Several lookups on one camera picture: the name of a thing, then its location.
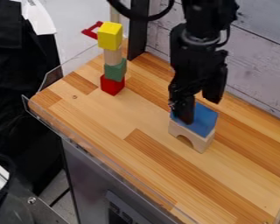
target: yellow block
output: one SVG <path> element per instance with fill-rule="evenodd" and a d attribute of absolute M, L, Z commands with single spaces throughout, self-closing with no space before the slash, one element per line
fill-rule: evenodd
<path fill-rule="evenodd" d="M 123 42 L 123 26 L 117 23 L 105 22 L 97 32 L 98 46 L 116 51 Z"/>

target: wooden table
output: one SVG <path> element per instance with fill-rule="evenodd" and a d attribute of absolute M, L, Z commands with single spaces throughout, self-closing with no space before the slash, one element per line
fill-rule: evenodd
<path fill-rule="evenodd" d="M 180 211 L 199 223 L 273 223 L 280 209 L 280 120 L 230 94 L 220 105 L 198 94 L 220 114 L 215 140 L 201 155 L 168 134 L 173 72 L 166 62 L 148 53 L 129 62 L 126 88 L 115 97 L 99 88 L 103 63 L 98 56 L 58 80 L 33 96 L 30 108 L 184 223 L 191 222 Z"/>

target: blue block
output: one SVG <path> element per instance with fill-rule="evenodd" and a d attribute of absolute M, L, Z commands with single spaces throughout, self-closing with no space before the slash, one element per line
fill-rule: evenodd
<path fill-rule="evenodd" d="M 175 117 L 172 112 L 170 114 L 170 118 L 174 122 L 195 132 L 201 137 L 207 137 L 208 134 L 210 134 L 217 122 L 217 117 L 217 112 L 214 112 L 210 108 L 207 108 L 198 102 L 196 102 L 196 107 L 194 110 L 194 122 L 192 124 L 186 124 L 182 122 L 177 117 Z"/>

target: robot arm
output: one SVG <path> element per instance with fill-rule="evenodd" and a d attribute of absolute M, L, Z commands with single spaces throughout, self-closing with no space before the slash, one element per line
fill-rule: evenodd
<path fill-rule="evenodd" d="M 117 11 L 133 20 L 152 21 L 168 13 L 174 5 L 157 15 L 144 17 L 127 9 L 119 0 L 107 0 Z M 229 39 L 230 25 L 239 9 L 235 0 L 182 0 L 185 24 L 171 30 L 171 66 L 175 76 L 169 85 L 169 105 L 173 115 L 186 124 L 194 118 L 195 97 L 202 90 L 203 97 L 219 103 L 227 83 L 228 52 L 217 51 Z M 221 41 L 221 31 L 227 39 Z"/>

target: stacked blocks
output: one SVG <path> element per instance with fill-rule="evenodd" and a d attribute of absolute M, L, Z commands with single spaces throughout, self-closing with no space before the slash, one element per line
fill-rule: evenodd
<path fill-rule="evenodd" d="M 127 60 L 122 56 L 123 26 L 105 22 L 97 32 L 98 45 L 104 49 L 105 74 L 101 77 L 101 90 L 116 95 L 124 88 Z"/>
<path fill-rule="evenodd" d="M 174 137 L 186 137 L 197 152 L 203 153 L 214 139 L 217 118 L 216 112 L 197 102 L 192 124 L 182 122 L 171 112 L 169 133 Z"/>

